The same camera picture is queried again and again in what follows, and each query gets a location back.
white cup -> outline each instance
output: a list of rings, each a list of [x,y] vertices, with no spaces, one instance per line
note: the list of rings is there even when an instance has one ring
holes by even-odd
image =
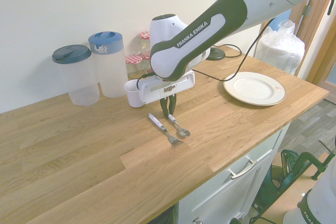
[[[140,100],[140,97],[139,97],[139,90],[136,85],[137,81],[138,80],[131,80],[131,81],[126,82],[124,85],[128,103],[133,108],[139,108],[144,105],[144,103]]]

franka emika logo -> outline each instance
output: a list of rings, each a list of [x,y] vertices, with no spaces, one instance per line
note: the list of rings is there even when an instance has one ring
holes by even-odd
[[[185,43],[187,43],[190,39],[196,36],[199,32],[201,32],[204,28],[206,28],[209,24],[207,22],[201,23],[197,28],[193,30],[192,33],[189,33],[182,40],[180,40],[176,45],[178,48],[182,47]]]

drawer handle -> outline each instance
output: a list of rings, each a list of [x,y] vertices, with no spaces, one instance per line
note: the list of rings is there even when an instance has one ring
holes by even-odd
[[[230,168],[228,169],[228,171],[231,173],[232,177],[231,179],[236,179],[239,178],[241,176],[243,176],[245,173],[247,173],[249,170],[251,170],[257,163],[257,161],[253,161],[252,159],[249,160],[249,162],[251,163],[251,165],[249,165],[248,167],[246,167],[244,170],[242,170],[240,173],[235,174]]]

blue lid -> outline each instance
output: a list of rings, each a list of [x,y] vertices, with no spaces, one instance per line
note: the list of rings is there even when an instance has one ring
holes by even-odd
[[[91,51],[98,55],[111,55],[124,48],[122,35],[115,31],[103,31],[89,37]]]
[[[57,49],[52,54],[52,60],[59,64],[70,64],[89,58],[91,51],[87,46],[71,45]]]

spoon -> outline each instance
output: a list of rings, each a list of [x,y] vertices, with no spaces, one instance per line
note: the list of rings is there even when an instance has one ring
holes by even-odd
[[[177,120],[170,114],[168,114],[168,118],[175,123],[178,126],[178,133],[179,135],[183,136],[183,137],[187,137],[190,136],[190,132],[187,131],[186,129],[182,128],[179,123],[177,122]]]

